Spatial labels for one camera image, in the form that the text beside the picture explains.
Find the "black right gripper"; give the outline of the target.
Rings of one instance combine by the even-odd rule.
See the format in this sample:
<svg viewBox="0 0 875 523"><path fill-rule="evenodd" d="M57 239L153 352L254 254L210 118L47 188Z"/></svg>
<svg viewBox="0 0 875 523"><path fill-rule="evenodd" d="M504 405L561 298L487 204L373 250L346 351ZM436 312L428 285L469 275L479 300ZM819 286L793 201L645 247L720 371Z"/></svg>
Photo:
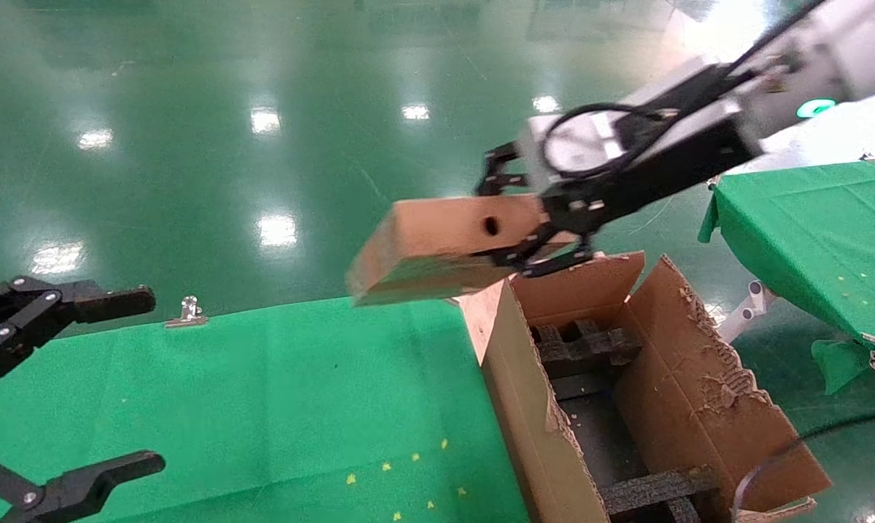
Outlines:
<svg viewBox="0 0 875 523"><path fill-rule="evenodd" d="M494 266L524 278L547 277L593 258L593 238L606 223L657 200L687 190L760 155L759 139L737 126L732 116L696 130L623 172L591 181L568 182L546 197L550 222L509 247L478 251ZM526 175L509 173L520 158L516 142L484 153L477 196L500 195L507 187L526 187Z"/></svg>

